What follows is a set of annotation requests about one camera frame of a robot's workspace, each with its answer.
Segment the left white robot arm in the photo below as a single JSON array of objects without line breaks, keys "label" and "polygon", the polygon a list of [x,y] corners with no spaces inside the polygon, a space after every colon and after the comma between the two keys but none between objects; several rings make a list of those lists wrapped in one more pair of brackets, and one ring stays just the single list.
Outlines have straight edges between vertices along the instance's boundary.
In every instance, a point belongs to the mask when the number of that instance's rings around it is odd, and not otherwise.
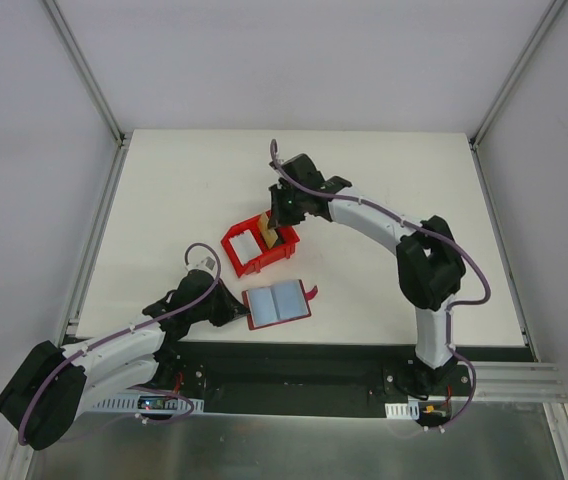
[{"label": "left white robot arm", "polygon": [[126,388],[163,389],[177,375],[177,344],[192,325],[222,327],[249,310],[203,270],[143,308],[136,323],[101,338],[33,347],[0,393],[0,414],[39,451],[60,440],[95,404]]}]

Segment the red leather card holder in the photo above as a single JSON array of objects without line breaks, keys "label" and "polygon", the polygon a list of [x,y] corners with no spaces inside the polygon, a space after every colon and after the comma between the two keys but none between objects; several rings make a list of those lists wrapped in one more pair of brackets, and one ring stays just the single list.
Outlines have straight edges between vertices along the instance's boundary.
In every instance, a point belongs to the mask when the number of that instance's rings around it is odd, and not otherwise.
[{"label": "red leather card holder", "polygon": [[249,310],[248,329],[261,330],[310,317],[310,302],[317,294],[317,286],[307,290],[301,279],[243,291],[242,300]]}]

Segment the red plastic bin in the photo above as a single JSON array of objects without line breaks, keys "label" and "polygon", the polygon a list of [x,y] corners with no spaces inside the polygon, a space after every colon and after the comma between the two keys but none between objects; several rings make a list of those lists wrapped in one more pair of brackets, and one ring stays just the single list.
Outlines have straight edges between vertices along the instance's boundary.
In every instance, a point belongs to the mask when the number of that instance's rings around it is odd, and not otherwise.
[{"label": "red plastic bin", "polygon": [[[253,273],[260,273],[265,267],[269,265],[272,265],[280,260],[290,259],[295,253],[296,246],[300,240],[297,232],[293,227],[284,226],[276,229],[279,235],[279,241],[277,245],[272,249],[268,249],[264,244],[257,226],[257,221],[261,214],[255,215],[247,220],[231,226],[221,239],[221,246],[238,278]],[[255,240],[260,245],[262,253],[259,257],[242,265],[230,244],[230,238],[241,234],[245,230],[250,230],[253,233]]]}]

